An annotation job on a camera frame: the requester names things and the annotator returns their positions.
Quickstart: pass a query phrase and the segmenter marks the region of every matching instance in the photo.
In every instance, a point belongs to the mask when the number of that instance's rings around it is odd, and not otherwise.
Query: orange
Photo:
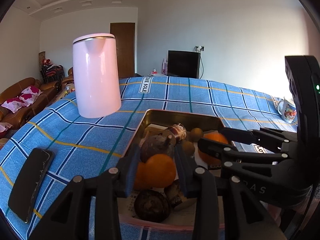
[[[157,188],[167,187],[176,177],[176,165],[166,154],[156,154],[150,157],[145,165],[145,182]]]
[[[133,185],[133,188],[136,190],[151,188],[151,186],[149,186],[144,180],[145,166],[146,166],[146,164],[143,162],[139,162],[139,164],[138,164],[136,178],[135,178],[134,185]]]
[[[217,131],[204,134],[204,138],[228,144],[228,140],[221,133],[218,133]],[[201,152],[200,150],[198,150],[198,153],[199,153],[200,158],[208,165],[221,164],[221,161],[217,158],[211,157],[211,156]]]

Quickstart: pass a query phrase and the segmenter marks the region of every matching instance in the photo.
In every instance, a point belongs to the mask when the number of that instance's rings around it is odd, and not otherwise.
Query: brown wooden door
[[[116,38],[119,78],[134,76],[135,23],[110,23],[110,33]]]

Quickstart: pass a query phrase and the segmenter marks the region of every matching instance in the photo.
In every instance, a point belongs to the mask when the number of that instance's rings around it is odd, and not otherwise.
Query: wall
[[[39,79],[40,22],[11,7],[0,22],[0,93],[23,78]]]
[[[41,22],[40,51],[46,52],[46,58],[63,65],[65,72],[72,67],[72,42],[74,39],[91,33],[109,33],[112,22],[137,23],[138,8],[103,7],[62,14]]]
[[[320,35],[298,0],[149,0],[138,23],[142,75],[160,70],[168,50],[201,45],[203,79],[283,97],[284,55],[320,60]]]

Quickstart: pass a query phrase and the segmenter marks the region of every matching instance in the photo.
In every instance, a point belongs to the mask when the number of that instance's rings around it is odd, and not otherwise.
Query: black flat-screen television
[[[200,53],[168,51],[168,76],[199,78]]]

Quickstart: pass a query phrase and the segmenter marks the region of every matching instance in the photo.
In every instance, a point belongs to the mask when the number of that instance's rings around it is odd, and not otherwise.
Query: smartphone
[[[30,222],[38,191],[53,158],[52,151],[34,148],[13,185],[8,206],[25,223]]]

